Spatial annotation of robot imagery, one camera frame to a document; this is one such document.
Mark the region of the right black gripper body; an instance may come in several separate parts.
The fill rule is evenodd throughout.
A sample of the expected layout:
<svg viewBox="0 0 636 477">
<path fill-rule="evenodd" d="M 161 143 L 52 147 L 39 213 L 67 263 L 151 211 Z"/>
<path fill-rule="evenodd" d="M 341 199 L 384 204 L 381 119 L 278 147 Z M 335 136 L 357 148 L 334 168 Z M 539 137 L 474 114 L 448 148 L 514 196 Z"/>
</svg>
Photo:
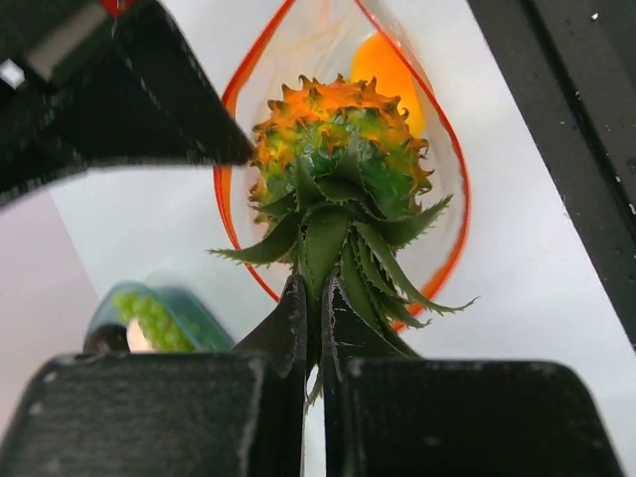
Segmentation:
<svg viewBox="0 0 636 477">
<path fill-rule="evenodd" d="M 149 161 L 143 81 L 129 58 L 146 1 L 4 1 L 1 201 L 90 168 Z"/>
</svg>

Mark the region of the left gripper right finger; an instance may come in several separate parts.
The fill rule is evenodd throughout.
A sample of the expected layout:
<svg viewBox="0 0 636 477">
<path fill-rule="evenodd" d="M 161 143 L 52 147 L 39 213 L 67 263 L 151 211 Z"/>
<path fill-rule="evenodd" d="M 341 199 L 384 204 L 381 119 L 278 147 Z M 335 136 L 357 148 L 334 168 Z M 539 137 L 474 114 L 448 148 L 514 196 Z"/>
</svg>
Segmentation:
<svg viewBox="0 0 636 477">
<path fill-rule="evenodd" d="M 323 291 L 326 466 L 331 476 L 619 476 L 591 395 L 548 361 L 404 357 Z"/>
</svg>

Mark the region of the orange yellow toy mango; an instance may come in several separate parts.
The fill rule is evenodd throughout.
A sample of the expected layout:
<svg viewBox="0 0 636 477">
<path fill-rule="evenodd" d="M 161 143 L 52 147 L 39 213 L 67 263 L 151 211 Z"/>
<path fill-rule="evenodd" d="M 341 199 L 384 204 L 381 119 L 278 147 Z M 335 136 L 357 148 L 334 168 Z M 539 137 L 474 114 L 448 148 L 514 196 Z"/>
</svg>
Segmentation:
<svg viewBox="0 0 636 477">
<path fill-rule="evenodd" d="M 384 96 L 400 97 L 398 109 L 408 111 L 406 124 L 413 136 L 422 133 L 425 117 L 416 94 L 416 83 L 408 68 L 394 51 L 392 44 L 381 34 L 369 37 L 353 57 L 350 80 L 377 79 L 376 90 Z"/>
</svg>

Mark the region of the green toy leafy vegetable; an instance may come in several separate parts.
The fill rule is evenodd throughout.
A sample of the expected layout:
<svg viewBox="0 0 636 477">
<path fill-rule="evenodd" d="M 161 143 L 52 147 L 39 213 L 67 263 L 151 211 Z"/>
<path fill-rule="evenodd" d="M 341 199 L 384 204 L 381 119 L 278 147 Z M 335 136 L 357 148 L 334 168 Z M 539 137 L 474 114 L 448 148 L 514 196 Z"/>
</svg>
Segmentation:
<svg viewBox="0 0 636 477">
<path fill-rule="evenodd" d="M 248 268 L 282 265 L 303 281 L 307 369 L 321 376 L 320 314 L 331 277 L 353 310 L 404 357 L 398 327 L 421 329 L 460 305 L 431 295 L 467 235 L 468 180 L 442 123 L 418 136 L 375 79 L 300 78 L 252 130 L 247 202 L 259 239 L 218 250 Z"/>
</svg>

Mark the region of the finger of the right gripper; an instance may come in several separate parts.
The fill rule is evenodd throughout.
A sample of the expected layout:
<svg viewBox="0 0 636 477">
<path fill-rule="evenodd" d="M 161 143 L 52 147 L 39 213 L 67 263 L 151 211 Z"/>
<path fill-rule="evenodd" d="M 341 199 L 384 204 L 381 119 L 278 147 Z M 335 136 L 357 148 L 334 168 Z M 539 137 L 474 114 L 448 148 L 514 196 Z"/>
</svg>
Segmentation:
<svg viewBox="0 0 636 477">
<path fill-rule="evenodd" d="M 79 95 L 89 168 L 242 166 L 252 145 L 171 14 L 157 1 L 89 1 L 93 30 Z"/>
</svg>

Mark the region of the clear zip top bag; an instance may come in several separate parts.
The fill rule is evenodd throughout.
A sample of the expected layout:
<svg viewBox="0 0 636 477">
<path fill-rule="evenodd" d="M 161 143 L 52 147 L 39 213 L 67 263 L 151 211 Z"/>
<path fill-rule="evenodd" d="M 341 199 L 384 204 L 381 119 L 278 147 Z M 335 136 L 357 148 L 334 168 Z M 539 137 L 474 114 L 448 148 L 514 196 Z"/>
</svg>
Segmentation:
<svg viewBox="0 0 636 477">
<path fill-rule="evenodd" d="M 389 335 L 448 312 L 433 296 L 466 239 L 467 170 L 382 2 L 284 2 L 224 102 L 254 143 L 245 169 L 214 172 L 224 257 L 270 295 L 298 273 L 311 305 L 336 275 Z"/>
</svg>

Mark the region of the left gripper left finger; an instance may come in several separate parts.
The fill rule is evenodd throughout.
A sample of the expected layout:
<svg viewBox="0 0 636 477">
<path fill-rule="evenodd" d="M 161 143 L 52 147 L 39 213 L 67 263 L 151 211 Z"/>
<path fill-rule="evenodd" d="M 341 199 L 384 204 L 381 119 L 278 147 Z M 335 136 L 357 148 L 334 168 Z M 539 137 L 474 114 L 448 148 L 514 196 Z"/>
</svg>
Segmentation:
<svg viewBox="0 0 636 477">
<path fill-rule="evenodd" d="M 231 351 L 60 355 L 1 443 L 5 476 L 300 476 L 307 304 L 289 277 Z"/>
</svg>

